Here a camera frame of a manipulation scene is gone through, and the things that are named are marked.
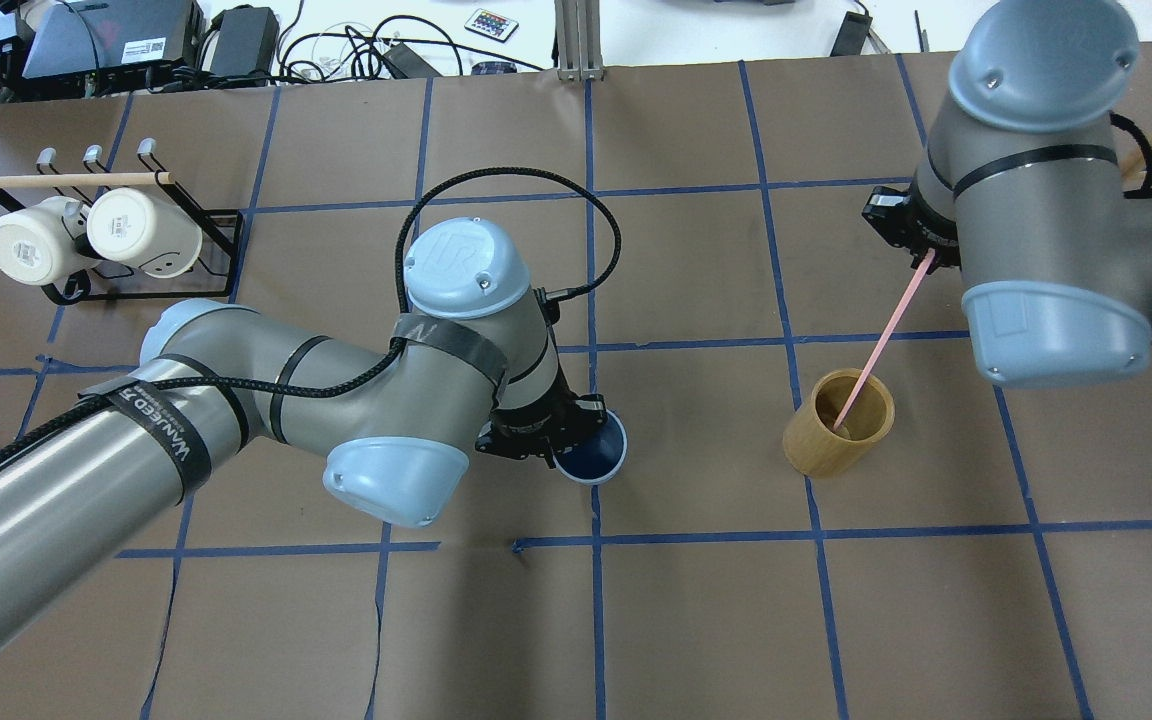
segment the bamboo cup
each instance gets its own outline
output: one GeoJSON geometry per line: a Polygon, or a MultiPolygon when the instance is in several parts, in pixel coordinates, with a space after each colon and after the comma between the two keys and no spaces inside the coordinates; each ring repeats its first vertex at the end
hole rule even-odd
{"type": "Polygon", "coordinates": [[[878,378],[870,376],[856,397],[855,406],[838,432],[831,430],[838,410],[850,395],[861,371],[855,367],[835,370],[812,388],[812,396],[786,425],[781,438],[785,455],[801,473],[828,478],[850,468],[861,455],[887,437],[896,419],[892,394],[878,378]]]}

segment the white floor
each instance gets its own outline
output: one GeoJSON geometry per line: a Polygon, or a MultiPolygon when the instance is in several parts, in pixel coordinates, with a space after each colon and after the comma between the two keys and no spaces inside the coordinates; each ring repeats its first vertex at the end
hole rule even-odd
{"type": "MultiPolygon", "coordinates": [[[[24,5],[28,22],[37,24],[47,5],[58,0],[31,0],[24,5]]],[[[236,0],[200,0],[212,17],[236,0]]],[[[914,13],[919,13],[927,31],[930,50],[960,50],[976,20],[995,0],[867,0],[874,32],[895,53],[919,50],[914,13]]],[[[1121,0],[1137,23],[1143,40],[1152,40],[1152,0],[1121,0]]],[[[291,22],[297,0],[268,0],[280,23],[291,22]]],[[[602,60],[605,65],[689,65],[726,60],[808,58],[827,55],[847,10],[858,10],[854,0],[796,0],[765,6],[760,0],[602,0],[602,60]]],[[[384,0],[305,0],[291,37],[328,31],[335,23],[372,26],[392,14],[412,14],[433,20],[456,41],[492,50],[528,63],[550,67],[553,47],[554,8],[545,0],[417,0],[393,3],[384,0]],[[515,18],[518,29],[508,41],[494,41],[463,26],[477,8],[515,18]]],[[[412,38],[435,38],[419,23],[400,20],[387,26],[412,38]]],[[[323,38],[314,46],[305,41],[293,58],[331,60],[346,54],[344,41],[323,38]]],[[[867,53],[872,53],[867,46],[867,53]]],[[[420,54],[444,74],[456,73],[450,51],[424,46],[420,54]]],[[[465,68],[486,55],[467,53],[465,68]]]]}

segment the sticker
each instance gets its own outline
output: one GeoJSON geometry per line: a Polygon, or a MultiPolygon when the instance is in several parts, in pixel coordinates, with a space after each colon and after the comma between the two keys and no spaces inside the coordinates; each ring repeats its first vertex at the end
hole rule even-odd
{"type": "Polygon", "coordinates": [[[41,252],[38,252],[38,247],[28,240],[15,241],[12,245],[12,255],[15,256],[17,263],[26,268],[37,268],[38,264],[41,263],[41,252]]]}
{"type": "Polygon", "coordinates": [[[123,46],[123,65],[161,60],[166,46],[168,46],[168,38],[165,37],[156,37],[152,40],[129,41],[123,46]]]}

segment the pink straw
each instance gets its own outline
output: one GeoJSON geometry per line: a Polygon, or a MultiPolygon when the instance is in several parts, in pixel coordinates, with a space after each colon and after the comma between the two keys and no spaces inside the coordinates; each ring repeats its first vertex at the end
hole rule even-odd
{"type": "Polygon", "coordinates": [[[878,356],[882,355],[884,347],[887,347],[887,341],[892,338],[892,332],[896,328],[896,323],[900,323],[900,318],[905,313],[905,308],[909,306],[909,301],[914,300],[914,294],[918,291],[918,286],[923,285],[923,278],[927,276],[929,270],[932,268],[932,260],[937,258],[937,251],[927,250],[927,255],[923,256],[923,262],[918,264],[918,268],[914,271],[914,278],[910,278],[909,287],[905,288],[905,295],[900,297],[900,302],[896,304],[896,310],[893,311],[892,317],[887,320],[887,327],[882,328],[881,336],[878,338],[878,344],[874,346],[874,350],[870,353],[869,361],[865,363],[865,369],[861,371],[861,377],[856,379],[855,387],[851,387],[851,395],[847,396],[847,402],[842,406],[842,412],[838,414],[838,419],[833,422],[833,430],[842,427],[842,420],[846,418],[847,414],[851,411],[851,404],[856,401],[856,396],[861,394],[861,388],[865,387],[865,381],[869,379],[869,373],[872,373],[874,365],[878,364],[878,356]]]}

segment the robotic arm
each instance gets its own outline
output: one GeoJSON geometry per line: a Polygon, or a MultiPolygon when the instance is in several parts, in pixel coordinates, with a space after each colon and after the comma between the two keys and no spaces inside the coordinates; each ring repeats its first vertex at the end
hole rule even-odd
{"type": "Polygon", "coordinates": [[[1111,137],[1138,55],[1112,0],[1002,0],[952,65],[914,183],[877,188],[864,209],[892,245],[961,264],[990,382],[1107,382],[1149,365],[1152,190],[1123,194],[1111,137]]]}
{"type": "Polygon", "coordinates": [[[404,526],[438,518],[471,448],[538,455],[584,484],[616,473],[626,431],[602,397],[568,388],[558,301],[502,229],[435,225],[402,278],[415,309],[384,357],[248,306],[166,310],[136,372],[88,389],[1,464],[0,647],[257,435],[326,456],[326,491],[404,526]]]}

